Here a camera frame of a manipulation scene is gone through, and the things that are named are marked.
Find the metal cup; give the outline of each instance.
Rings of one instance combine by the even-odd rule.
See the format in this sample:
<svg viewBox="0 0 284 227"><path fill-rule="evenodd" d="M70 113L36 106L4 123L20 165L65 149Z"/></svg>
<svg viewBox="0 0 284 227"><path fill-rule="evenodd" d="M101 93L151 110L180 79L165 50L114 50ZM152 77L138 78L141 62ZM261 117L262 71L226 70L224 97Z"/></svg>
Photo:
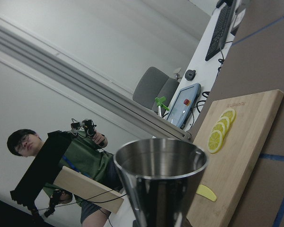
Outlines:
<svg viewBox="0 0 284 227"><path fill-rule="evenodd" d="M197 146L174 139L137 140L114 155L140 227L179 227L208 164Z"/></svg>

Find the green clamp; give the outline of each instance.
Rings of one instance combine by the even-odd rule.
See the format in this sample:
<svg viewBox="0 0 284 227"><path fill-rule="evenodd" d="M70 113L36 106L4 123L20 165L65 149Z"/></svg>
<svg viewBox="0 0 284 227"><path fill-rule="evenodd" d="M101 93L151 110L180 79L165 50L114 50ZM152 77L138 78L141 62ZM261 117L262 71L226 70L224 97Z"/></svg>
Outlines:
<svg viewBox="0 0 284 227"><path fill-rule="evenodd" d="M161 106L161 107L163 107L164 109L166 109L166 110L168 111L169 108L163 104L163 102L164 102L165 100L166 100L166 97L165 97L165 96L163 96L163 97L161 97L161 98L158 98L158 97L155 98L155 102L157 103L157 106Z"/></svg>

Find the person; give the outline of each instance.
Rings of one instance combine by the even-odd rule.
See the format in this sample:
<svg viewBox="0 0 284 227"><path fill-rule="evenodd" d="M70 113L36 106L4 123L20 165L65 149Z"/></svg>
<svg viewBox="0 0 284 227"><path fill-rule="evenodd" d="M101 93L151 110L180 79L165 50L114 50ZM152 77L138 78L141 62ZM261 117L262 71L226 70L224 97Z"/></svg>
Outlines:
<svg viewBox="0 0 284 227"><path fill-rule="evenodd" d="M13 132L7 140L9 151L16 156L36 157L45 141L31 129L20 129ZM105 186L119 191L122 188L121 181L115 170L113 154L99 152L100 148L105 148L108 144L105 135L97 132L92 138L86 137L85 132L78 131L78 137L71 141L63 158L59 164L69 168L76 168L82 174ZM61 190L62 194L59 204L66 204L72 201L72 194L55 185L46 183L43 187L45 193L51 197L55 190ZM102 227L110 212L98 205L83 200L74 195L76 201L81 206L82 227Z"/></svg>

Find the cutting board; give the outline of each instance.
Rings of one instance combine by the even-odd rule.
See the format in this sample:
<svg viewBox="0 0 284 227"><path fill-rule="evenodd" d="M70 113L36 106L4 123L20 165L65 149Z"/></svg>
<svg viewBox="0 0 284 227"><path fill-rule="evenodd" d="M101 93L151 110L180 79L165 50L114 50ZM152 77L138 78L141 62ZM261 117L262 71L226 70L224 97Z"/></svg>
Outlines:
<svg viewBox="0 0 284 227"><path fill-rule="evenodd" d="M238 205L284 94L272 90L213 101L193 144L209 157L201 180L210 188L215 202L196 194L187 218L193 227L226 227ZM207 150L207 140L221 113L235 109L237 115L214 154Z"/></svg>

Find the hand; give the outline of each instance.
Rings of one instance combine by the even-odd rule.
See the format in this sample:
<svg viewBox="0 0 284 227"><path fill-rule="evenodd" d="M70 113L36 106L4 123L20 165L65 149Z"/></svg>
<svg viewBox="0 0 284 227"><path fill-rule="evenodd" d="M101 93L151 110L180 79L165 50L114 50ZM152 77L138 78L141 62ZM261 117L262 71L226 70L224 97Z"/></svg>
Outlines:
<svg viewBox="0 0 284 227"><path fill-rule="evenodd" d="M66 194L65 192L62 192L60 196L59 204L66 204L72 201L72 194Z"/></svg>
<svg viewBox="0 0 284 227"><path fill-rule="evenodd" d="M105 143L105 136L103 136L100 132L97 132L97 130L95 130L95 135L93 136L92 140L98 145L101 142Z"/></svg>

